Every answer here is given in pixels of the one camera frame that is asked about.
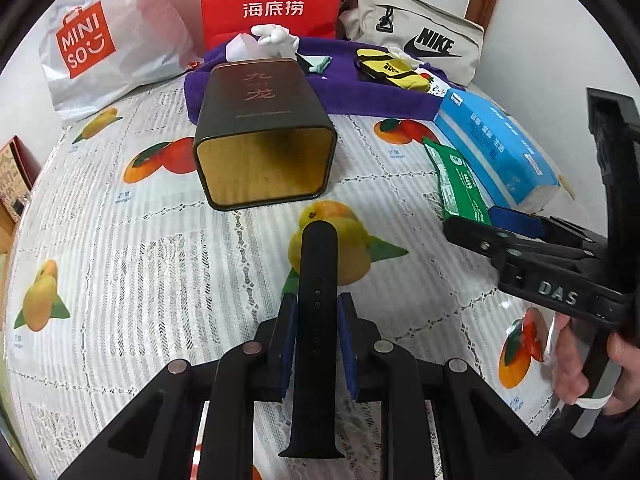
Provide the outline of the person's right hand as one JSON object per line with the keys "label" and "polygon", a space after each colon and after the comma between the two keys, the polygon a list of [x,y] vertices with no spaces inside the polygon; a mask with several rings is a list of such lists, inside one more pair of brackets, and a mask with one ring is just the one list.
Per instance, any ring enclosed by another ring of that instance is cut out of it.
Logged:
{"label": "person's right hand", "polygon": [[[582,374],[582,358],[570,327],[570,317],[557,313],[555,321],[559,336],[555,346],[554,393],[565,404],[572,405],[587,392],[589,382]],[[628,412],[639,402],[640,356],[636,346],[616,333],[608,336],[606,348],[608,357],[622,368],[614,392],[603,408],[605,416],[614,416]]]}

